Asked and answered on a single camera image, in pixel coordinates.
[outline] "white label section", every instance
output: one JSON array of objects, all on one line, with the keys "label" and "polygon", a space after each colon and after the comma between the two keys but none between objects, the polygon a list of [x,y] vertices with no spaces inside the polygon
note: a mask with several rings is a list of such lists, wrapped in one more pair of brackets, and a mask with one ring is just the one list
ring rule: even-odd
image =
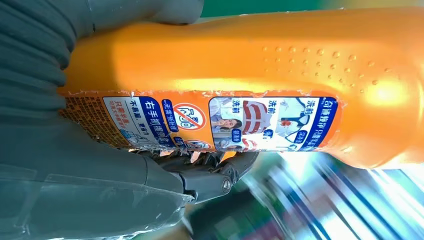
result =
[{"label": "white label section", "polygon": [[160,147],[138,97],[104,97],[103,101],[113,122],[132,146],[143,149]]},{"label": "white label section", "polygon": [[215,97],[209,102],[221,151],[298,151],[311,134],[320,97]]}]

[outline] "red circle with slash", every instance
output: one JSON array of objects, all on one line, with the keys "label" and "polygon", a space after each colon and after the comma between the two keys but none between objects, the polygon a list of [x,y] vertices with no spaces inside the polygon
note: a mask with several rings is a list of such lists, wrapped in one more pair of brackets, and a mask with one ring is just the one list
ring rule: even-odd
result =
[{"label": "red circle with slash", "polygon": [[184,141],[184,143],[188,149],[195,149],[200,151],[212,150],[212,146],[205,141],[192,139],[192,140],[186,140]]},{"label": "red circle with slash", "polygon": [[173,112],[180,129],[196,131],[206,125],[205,113],[191,103],[178,103],[173,106]]}]

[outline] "green background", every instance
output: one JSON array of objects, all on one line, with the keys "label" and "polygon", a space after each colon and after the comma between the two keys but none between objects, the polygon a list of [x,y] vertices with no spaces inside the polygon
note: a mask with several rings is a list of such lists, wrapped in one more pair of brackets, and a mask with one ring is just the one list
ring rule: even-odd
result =
[{"label": "green background", "polygon": [[321,0],[205,0],[202,17],[320,9]]}]

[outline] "red prohibition sign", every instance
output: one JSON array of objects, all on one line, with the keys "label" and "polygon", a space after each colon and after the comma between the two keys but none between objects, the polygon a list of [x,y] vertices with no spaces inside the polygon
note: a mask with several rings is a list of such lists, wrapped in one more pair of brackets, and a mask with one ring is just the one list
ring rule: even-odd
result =
[{"label": "red prohibition sign", "polygon": [[187,131],[196,131],[206,125],[205,113],[197,106],[191,103],[178,103],[173,106],[176,113],[176,123],[179,128]]}]

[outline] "orange bottle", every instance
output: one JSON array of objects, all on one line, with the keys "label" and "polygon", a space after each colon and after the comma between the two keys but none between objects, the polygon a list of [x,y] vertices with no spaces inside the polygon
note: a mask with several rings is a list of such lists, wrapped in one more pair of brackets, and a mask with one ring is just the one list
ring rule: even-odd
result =
[{"label": "orange bottle", "polygon": [[424,155],[424,8],[138,23],[82,40],[61,114],[116,147]]}]

